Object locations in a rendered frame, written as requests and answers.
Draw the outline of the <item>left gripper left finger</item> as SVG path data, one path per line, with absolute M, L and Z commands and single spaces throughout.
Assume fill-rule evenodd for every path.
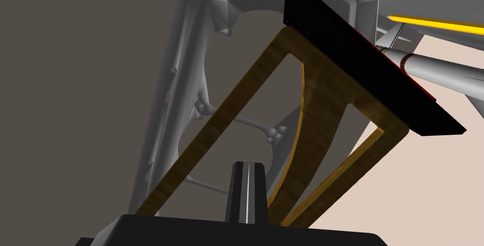
M 226 222 L 247 223 L 249 201 L 249 164 L 237 161 L 233 164 Z

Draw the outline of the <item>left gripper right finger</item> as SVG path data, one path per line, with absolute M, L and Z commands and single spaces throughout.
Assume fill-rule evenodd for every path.
M 249 163 L 248 223 L 268 225 L 265 169 L 261 163 Z

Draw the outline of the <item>yellow bar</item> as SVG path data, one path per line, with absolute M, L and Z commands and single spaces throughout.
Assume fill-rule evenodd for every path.
M 483 24 L 473 24 L 458 21 L 440 20 L 434 18 L 424 18 L 424 17 L 413 17 L 413 16 L 402 16 L 402 15 L 390 15 L 387 16 L 388 19 L 410 24 L 416 26 L 426 26 L 431 28 L 445 29 L 463 33 L 471 33 L 476 35 L 484 35 L 484 25 Z

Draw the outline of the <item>grey chair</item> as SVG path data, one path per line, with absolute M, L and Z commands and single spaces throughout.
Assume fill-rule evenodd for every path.
M 323 0 L 370 42 L 376 38 L 379 0 Z M 155 96 L 130 200 L 136 212 L 178 158 L 182 133 L 204 90 L 204 61 L 212 35 L 230 35 L 242 13 L 283 12 L 284 0 L 175 0 Z

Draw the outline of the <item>brown wooden chair black seat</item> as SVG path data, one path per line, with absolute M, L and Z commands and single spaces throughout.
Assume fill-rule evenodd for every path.
M 461 135 L 466 129 L 425 89 L 322 0 L 285 0 L 282 28 L 202 127 L 136 214 L 153 216 L 214 145 L 282 60 L 302 66 L 301 108 L 287 164 L 268 199 L 257 203 L 260 222 L 308 228 L 409 131 Z M 376 130 L 302 202 L 334 139 L 347 105 Z

